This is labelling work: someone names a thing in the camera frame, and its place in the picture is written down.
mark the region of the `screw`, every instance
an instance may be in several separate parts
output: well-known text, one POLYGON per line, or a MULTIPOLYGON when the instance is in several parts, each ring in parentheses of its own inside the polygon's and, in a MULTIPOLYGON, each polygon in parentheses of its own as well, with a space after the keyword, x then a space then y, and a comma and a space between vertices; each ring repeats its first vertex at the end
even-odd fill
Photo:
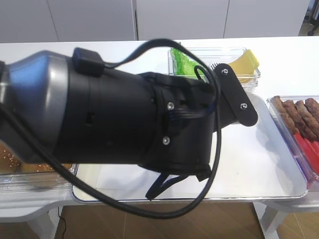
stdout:
POLYGON ((172 102, 169 102, 168 104, 167 104, 167 109, 169 110, 169 111, 172 111, 172 110, 174 110, 174 104, 172 103, 172 102))
POLYGON ((163 144, 164 145, 169 145, 169 143, 170 143, 170 138, 168 136, 164 136, 163 137, 163 144))
POLYGON ((248 105, 246 103, 240 104, 240 109, 245 110, 247 109, 248 105))
POLYGON ((221 73, 222 73, 223 75, 227 75, 227 74, 228 74, 228 70, 227 70, 227 69, 223 69, 223 70, 221 70, 221 73))

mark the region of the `wooden floor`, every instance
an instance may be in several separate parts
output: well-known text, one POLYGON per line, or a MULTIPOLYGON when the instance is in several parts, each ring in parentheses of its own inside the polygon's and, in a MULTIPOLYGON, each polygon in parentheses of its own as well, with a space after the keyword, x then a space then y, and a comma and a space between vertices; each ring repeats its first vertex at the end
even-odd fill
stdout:
MULTIPOLYGON (((143 205, 174 210, 182 204, 143 205)), ((203 203, 172 220, 151 220, 108 206, 64 207, 65 239, 263 239, 251 203, 203 203)), ((60 221, 55 239, 62 239, 60 221)), ((280 239, 319 239, 319 213, 289 214, 277 229, 280 239)), ((0 239, 38 239, 27 223, 0 224, 0 239)))
MULTIPOLYGON (((141 205, 171 211, 183 204, 141 205)), ((203 203, 191 213, 172 220, 151 220, 107 206, 64 207, 65 239, 262 239, 252 204, 203 203)), ((60 223, 56 239, 62 238, 60 223)))

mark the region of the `table leg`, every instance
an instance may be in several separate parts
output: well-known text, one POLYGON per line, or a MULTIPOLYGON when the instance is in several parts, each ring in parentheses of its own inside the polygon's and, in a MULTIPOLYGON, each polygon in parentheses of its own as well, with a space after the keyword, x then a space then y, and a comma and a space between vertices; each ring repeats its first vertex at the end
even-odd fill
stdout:
POLYGON ((27 222, 40 239, 54 239, 59 224, 57 208, 27 222))
POLYGON ((253 203, 265 239, 279 239, 277 227, 284 221, 288 213, 280 212, 262 203, 253 203))

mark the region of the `red pepper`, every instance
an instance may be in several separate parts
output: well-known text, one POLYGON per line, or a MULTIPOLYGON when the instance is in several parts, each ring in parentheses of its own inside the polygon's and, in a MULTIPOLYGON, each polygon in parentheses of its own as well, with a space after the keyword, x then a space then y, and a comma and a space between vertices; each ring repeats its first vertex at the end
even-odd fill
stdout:
POLYGON ((312 144, 307 139, 303 138, 299 133, 294 134, 294 137, 299 147, 306 155, 308 163, 310 164, 313 171, 319 174, 319 154, 316 153, 316 151, 312 147, 312 144))
POLYGON ((314 141, 311 145, 313 146, 316 153, 319 154, 319 142, 314 141))

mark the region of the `black bracket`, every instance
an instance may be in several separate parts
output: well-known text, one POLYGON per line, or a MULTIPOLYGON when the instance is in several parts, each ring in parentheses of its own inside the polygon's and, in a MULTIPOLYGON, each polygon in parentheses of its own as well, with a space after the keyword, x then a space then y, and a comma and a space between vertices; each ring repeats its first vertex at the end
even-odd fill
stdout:
POLYGON ((188 176, 180 175, 175 178, 171 178, 167 181, 165 181, 168 178, 169 174, 167 173, 161 173, 160 176, 157 178, 157 180, 151 185, 150 189, 146 193, 145 197, 149 200, 152 200, 156 198, 159 194, 164 192, 167 188, 174 185, 175 183, 178 183, 184 179, 186 179, 188 176))
POLYGON ((219 101, 221 126, 225 127, 236 121, 244 126, 253 126, 258 120, 257 112, 233 69, 227 64, 218 64, 214 72, 218 76, 222 92, 219 101))

